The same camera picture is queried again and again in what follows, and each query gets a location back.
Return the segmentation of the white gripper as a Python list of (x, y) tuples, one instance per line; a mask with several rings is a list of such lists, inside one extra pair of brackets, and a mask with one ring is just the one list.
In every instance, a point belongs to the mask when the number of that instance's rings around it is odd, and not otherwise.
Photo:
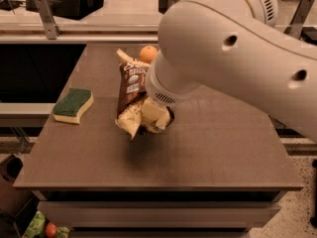
[(170, 121), (165, 106), (172, 107), (188, 99), (200, 84), (174, 69), (158, 53), (146, 76), (146, 91), (149, 97), (142, 106), (142, 125), (148, 131), (163, 131)]

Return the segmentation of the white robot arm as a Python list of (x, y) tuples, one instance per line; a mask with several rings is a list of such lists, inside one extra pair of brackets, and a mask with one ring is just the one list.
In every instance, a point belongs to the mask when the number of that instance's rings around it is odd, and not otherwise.
[(162, 16), (148, 95), (173, 106), (205, 85), (317, 142), (317, 47), (275, 29), (276, 0), (180, 0)]

